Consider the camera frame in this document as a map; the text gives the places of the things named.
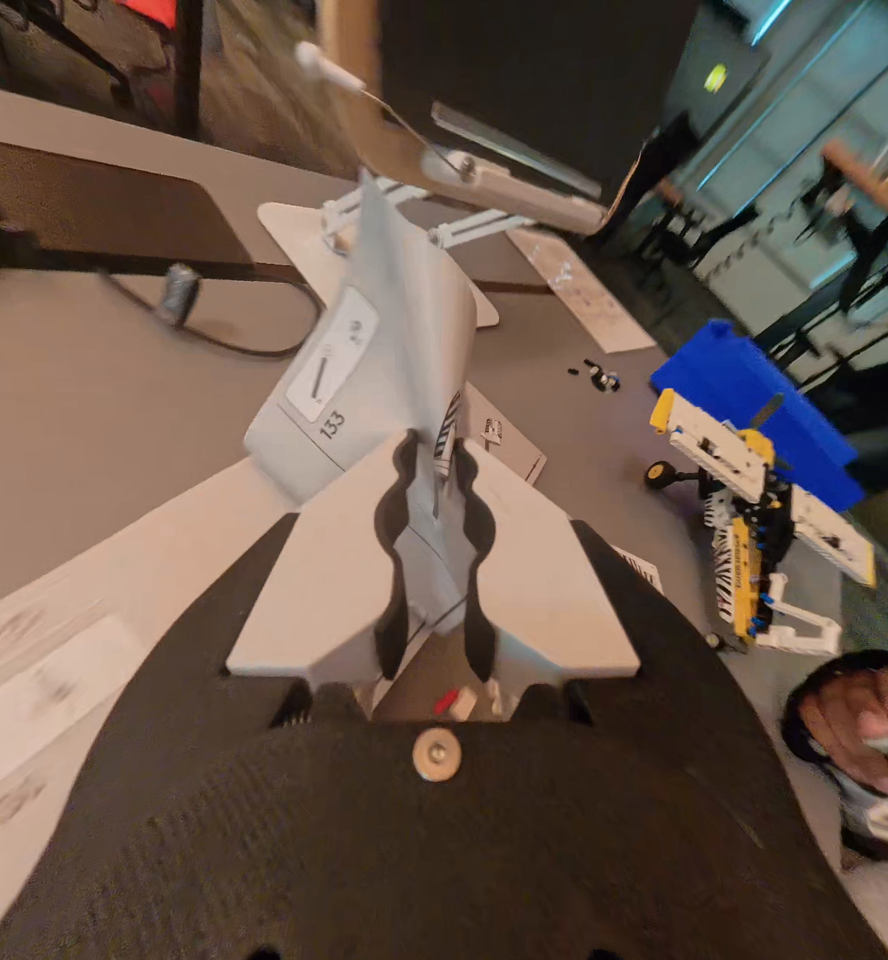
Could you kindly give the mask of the printed paper sheet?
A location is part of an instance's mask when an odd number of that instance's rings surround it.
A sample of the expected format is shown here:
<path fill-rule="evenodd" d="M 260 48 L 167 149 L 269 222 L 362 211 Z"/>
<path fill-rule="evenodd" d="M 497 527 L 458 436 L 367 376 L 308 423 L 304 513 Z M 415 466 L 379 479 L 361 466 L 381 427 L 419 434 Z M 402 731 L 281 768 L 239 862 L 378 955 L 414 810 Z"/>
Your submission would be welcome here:
<path fill-rule="evenodd" d="M 648 332 L 557 234 L 516 227 L 506 237 L 604 353 L 656 347 Z"/>

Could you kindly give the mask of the lego instruction booklet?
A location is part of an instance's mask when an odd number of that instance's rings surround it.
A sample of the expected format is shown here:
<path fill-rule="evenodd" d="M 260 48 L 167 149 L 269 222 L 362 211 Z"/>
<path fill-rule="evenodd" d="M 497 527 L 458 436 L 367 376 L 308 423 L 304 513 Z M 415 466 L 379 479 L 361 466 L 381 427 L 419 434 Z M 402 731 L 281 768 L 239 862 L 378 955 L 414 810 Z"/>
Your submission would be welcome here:
<path fill-rule="evenodd" d="M 373 177 L 362 174 L 359 189 L 357 238 L 338 292 L 259 408 L 244 446 L 297 507 L 284 516 L 287 537 L 289 517 L 333 480 L 400 431 L 417 432 L 409 522 L 395 545 L 409 613 L 403 663 L 412 615 L 438 616 L 443 628 L 464 621 L 471 550 L 462 534 L 455 447 L 475 442 L 463 432 L 463 402 L 477 305 L 463 271 L 384 199 Z M 284 542 L 271 552 L 270 570 Z M 221 642 L 222 674 L 244 678 L 246 690 L 258 679 L 307 684 L 226 668 L 270 570 L 258 576 L 255 600 L 233 614 L 230 638 Z"/>

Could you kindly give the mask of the zebra sticker sheet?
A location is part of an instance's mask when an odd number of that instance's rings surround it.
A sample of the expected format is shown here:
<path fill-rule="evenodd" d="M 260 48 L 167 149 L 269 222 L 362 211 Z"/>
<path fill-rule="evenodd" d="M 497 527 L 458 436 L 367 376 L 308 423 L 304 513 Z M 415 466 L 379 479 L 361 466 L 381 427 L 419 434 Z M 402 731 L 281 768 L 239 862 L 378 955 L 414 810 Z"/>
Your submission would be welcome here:
<path fill-rule="evenodd" d="M 613 550 L 625 560 L 630 567 L 635 570 L 639 576 L 646 582 L 648 582 L 659 594 L 665 595 L 663 583 L 659 574 L 658 567 L 645 560 L 630 551 L 627 551 L 623 548 L 613 546 Z"/>

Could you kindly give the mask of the lego airplane model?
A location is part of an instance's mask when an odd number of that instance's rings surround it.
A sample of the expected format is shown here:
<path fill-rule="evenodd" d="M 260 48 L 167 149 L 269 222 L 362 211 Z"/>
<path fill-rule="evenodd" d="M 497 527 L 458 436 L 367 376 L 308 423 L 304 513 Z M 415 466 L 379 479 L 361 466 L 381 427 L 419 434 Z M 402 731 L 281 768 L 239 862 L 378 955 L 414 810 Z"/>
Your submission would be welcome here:
<path fill-rule="evenodd" d="M 795 541 L 803 542 L 852 581 L 877 583 L 874 547 L 842 514 L 802 486 L 782 478 L 787 468 L 762 426 L 782 406 L 775 394 L 738 428 L 719 421 L 673 389 L 662 390 L 650 417 L 659 435 L 685 454 L 693 471 L 654 462 L 643 482 L 654 491 L 694 482 L 703 523 L 712 531 L 715 603 L 733 639 L 713 634 L 717 650 L 732 646 L 806 656 L 837 657 L 841 625 L 786 601 L 780 568 Z"/>

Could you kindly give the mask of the large black monitor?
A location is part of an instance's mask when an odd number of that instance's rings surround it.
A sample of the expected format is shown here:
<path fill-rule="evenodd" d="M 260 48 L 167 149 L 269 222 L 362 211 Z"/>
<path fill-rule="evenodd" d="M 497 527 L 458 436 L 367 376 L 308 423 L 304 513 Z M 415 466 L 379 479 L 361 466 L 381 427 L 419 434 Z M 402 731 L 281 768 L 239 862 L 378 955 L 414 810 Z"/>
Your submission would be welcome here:
<path fill-rule="evenodd" d="M 372 174 L 417 186 L 463 151 L 610 210 L 659 129 L 698 12 L 683 1 L 318 2 L 316 43 L 366 82 L 329 87 Z"/>

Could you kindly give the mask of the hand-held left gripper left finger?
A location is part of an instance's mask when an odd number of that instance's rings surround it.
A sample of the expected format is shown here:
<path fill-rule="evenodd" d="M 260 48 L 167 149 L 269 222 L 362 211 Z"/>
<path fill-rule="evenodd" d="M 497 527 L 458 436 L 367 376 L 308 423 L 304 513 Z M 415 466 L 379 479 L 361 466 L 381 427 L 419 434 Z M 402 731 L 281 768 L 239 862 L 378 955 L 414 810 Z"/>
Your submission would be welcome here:
<path fill-rule="evenodd" d="M 400 431 L 290 516 L 281 552 L 226 660 L 237 676 L 310 687 L 392 680 L 410 614 L 396 543 L 410 521 L 418 434 Z"/>

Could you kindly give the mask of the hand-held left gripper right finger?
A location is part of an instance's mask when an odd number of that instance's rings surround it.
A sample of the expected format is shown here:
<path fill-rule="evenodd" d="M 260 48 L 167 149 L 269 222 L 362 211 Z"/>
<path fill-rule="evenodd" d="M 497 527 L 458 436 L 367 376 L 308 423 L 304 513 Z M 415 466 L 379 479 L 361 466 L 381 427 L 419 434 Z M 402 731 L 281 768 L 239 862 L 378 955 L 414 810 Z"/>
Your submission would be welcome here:
<path fill-rule="evenodd" d="M 465 657 L 483 683 L 625 679 L 641 666 L 569 515 L 474 441 L 454 448 L 470 546 Z"/>

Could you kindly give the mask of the white lego piece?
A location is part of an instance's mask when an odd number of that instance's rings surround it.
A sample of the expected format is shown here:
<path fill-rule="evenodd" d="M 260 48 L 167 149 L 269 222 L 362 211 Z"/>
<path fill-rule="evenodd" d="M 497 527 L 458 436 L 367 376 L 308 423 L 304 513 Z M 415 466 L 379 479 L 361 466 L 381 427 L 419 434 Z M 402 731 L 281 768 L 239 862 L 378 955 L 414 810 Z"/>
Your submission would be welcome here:
<path fill-rule="evenodd" d="M 432 712 L 435 717 L 447 717 L 456 723 L 466 722 L 473 714 L 478 702 L 478 693 L 470 686 L 451 688 L 434 703 Z"/>

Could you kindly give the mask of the black standing desk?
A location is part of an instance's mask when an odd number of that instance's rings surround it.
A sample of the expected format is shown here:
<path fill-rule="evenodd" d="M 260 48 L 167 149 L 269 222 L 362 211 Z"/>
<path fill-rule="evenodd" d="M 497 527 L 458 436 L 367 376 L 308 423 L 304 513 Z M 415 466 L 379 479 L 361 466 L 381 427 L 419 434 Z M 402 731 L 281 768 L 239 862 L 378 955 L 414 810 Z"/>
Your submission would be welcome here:
<path fill-rule="evenodd" d="M 867 161 L 833 138 L 821 148 L 820 159 L 820 175 L 801 198 L 808 217 L 803 236 L 840 241 L 848 256 L 807 299 L 754 337 L 784 373 L 806 356 L 822 357 L 814 339 L 820 325 L 835 317 L 846 320 L 888 293 L 888 154 Z"/>

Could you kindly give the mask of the person's right hand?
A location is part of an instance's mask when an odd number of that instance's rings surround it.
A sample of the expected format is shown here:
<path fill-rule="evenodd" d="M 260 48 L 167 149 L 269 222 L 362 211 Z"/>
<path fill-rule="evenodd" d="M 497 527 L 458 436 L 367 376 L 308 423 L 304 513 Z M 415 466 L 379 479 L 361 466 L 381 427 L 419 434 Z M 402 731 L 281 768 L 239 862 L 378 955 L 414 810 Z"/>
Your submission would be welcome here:
<path fill-rule="evenodd" d="M 888 796 L 888 759 L 868 743 L 888 737 L 888 666 L 822 680 L 800 698 L 797 715 L 838 771 Z"/>

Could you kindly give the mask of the blue plastic bin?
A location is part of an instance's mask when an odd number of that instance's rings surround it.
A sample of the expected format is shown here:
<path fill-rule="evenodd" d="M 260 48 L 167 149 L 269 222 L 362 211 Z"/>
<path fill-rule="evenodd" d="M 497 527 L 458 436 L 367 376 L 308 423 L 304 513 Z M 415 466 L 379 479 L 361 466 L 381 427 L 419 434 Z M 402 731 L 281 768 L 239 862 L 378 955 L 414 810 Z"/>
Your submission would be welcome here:
<path fill-rule="evenodd" d="M 786 465 L 780 474 L 838 513 L 865 496 L 847 467 L 857 452 L 752 339 L 712 319 L 650 376 L 655 393 L 678 392 L 720 422 L 748 428 L 777 395 L 780 408 L 760 427 Z"/>

